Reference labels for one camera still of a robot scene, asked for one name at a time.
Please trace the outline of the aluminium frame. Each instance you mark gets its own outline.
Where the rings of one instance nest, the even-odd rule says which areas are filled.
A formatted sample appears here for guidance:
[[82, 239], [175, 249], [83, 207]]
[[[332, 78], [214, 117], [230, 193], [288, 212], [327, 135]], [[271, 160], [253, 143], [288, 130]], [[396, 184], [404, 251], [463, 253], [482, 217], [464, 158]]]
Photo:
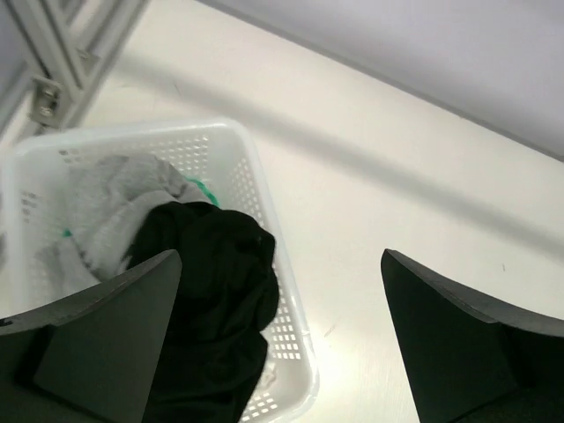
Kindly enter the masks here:
[[3, 1], [1, 141], [82, 120], [145, 1]]

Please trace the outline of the white plastic basket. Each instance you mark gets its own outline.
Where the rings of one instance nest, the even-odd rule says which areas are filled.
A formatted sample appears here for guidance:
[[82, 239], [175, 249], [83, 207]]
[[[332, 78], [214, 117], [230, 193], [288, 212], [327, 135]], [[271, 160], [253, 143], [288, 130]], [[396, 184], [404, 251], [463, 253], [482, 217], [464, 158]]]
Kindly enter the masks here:
[[150, 153], [202, 182], [228, 210], [253, 217], [276, 239], [278, 311], [264, 331], [275, 377], [256, 390], [245, 422], [291, 422], [315, 402], [319, 374], [300, 292], [276, 209], [248, 132], [228, 119], [189, 119], [79, 128], [25, 139], [1, 155], [4, 256], [1, 311], [15, 314], [58, 298], [37, 252], [60, 239], [68, 215], [69, 172], [108, 155]]

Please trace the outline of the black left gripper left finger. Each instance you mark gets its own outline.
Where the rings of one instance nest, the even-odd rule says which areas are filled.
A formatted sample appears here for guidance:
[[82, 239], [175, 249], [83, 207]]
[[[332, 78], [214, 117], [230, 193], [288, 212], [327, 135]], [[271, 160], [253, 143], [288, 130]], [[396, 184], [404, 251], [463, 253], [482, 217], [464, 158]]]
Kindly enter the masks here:
[[3, 422], [139, 422], [182, 263], [165, 251], [1, 321]]

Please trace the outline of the green tank top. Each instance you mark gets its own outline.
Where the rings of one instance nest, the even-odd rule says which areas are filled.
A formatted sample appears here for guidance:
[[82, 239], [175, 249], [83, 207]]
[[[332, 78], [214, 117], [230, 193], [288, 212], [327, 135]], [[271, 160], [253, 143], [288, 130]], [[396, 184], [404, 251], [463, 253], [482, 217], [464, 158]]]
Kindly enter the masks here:
[[[210, 189], [202, 181], [199, 181], [198, 179], [195, 179], [195, 178], [188, 178], [188, 177], [183, 177], [183, 179], [188, 185], [196, 186], [197, 189], [202, 193], [202, 195], [205, 196], [206, 200], [209, 203], [214, 204], [216, 206], [219, 206], [219, 200], [217, 199], [217, 197], [210, 191]], [[69, 227], [65, 227], [63, 232], [62, 232], [62, 237], [63, 238], [69, 238], [73, 234], [74, 233], [72, 232], [72, 230]]]

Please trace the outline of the black tank top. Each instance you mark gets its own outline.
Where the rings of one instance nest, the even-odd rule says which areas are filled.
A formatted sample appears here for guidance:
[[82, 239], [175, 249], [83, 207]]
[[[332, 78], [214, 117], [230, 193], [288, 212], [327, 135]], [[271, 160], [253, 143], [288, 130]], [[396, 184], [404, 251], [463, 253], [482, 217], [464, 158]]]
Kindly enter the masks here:
[[276, 315], [274, 237], [251, 216], [203, 202], [152, 209], [130, 267], [174, 250], [182, 272], [145, 422], [237, 422], [261, 377]]

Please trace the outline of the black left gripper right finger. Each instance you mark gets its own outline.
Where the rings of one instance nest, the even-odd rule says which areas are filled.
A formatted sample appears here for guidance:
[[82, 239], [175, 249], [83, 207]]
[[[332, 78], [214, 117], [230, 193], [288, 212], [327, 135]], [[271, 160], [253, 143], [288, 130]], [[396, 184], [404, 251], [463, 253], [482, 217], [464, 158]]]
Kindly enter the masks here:
[[384, 291], [419, 420], [561, 422], [563, 322], [382, 254]]

